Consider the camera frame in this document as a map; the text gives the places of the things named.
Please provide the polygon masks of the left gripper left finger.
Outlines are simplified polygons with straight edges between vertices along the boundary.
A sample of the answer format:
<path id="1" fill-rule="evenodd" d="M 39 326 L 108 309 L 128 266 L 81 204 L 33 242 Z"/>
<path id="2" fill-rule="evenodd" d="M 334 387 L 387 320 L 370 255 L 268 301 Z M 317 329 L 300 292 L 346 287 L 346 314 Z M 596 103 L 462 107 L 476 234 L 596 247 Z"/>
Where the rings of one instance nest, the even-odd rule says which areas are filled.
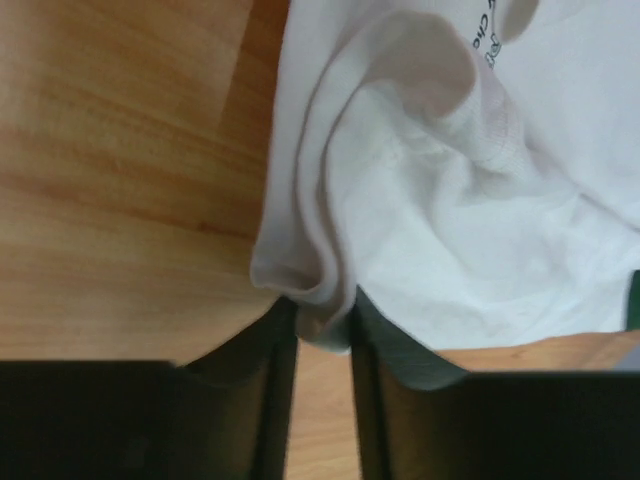
<path id="1" fill-rule="evenodd" d="M 277 300 L 201 358 L 1 364 L 5 479 L 280 479 L 298 340 Z"/>

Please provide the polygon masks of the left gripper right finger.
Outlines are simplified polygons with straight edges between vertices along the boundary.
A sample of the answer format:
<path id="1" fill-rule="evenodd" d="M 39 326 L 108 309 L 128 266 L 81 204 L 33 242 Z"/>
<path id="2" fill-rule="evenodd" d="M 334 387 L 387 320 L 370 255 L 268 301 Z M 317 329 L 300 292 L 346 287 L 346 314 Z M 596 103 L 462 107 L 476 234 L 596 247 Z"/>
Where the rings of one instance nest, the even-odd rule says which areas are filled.
<path id="1" fill-rule="evenodd" d="M 366 479 L 635 479 L 635 371 L 472 372 L 391 323 L 349 317 Z"/>

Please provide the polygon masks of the white green raglan t-shirt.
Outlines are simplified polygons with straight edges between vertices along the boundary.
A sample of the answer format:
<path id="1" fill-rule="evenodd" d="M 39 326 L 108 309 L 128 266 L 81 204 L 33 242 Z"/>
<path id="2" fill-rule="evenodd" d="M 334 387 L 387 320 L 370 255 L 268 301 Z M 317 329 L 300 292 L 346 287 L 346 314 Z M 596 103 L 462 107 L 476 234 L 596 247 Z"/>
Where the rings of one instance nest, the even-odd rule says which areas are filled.
<path id="1" fill-rule="evenodd" d="M 639 326 L 635 1 L 294 1 L 250 276 L 347 348 Z"/>

